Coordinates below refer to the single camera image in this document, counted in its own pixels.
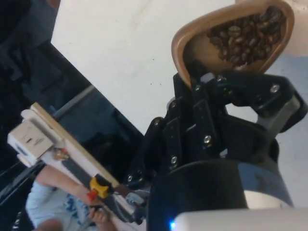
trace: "robotic hand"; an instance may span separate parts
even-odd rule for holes
[[[150,124],[127,177],[130,188],[152,185],[147,230],[199,230],[191,226],[196,219],[173,222],[192,211],[291,207],[275,137],[308,108],[290,81],[229,70],[192,78],[192,90],[175,75],[174,89],[166,117]],[[229,115],[230,103],[250,106],[257,122]]]

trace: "yellow clamp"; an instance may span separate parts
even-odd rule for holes
[[[93,177],[90,181],[90,189],[92,191],[95,191],[97,195],[101,197],[102,199],[109,196],[109,193],[108,193],[109,186],[100,185],[96,176]]]

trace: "power socket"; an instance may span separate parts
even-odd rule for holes
[[[30,120],[25,120],[9,133],[8,144],[19,153],[17,157],[28,167],[34,165],[54,145]]]

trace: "light blue shirt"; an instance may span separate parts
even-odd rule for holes
[[[86,204],[61,189],[33,183],[26,202],[26,211],[35,228],[49,219],[62,224],[63,231],[76,231],[89,214]],[[90,226],[86,231],[97,231]]]

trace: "blue led light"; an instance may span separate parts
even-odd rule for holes
[[[170,226],[170,230],[174,230],[175,222],[174,221],[170,222],[169,226]]]

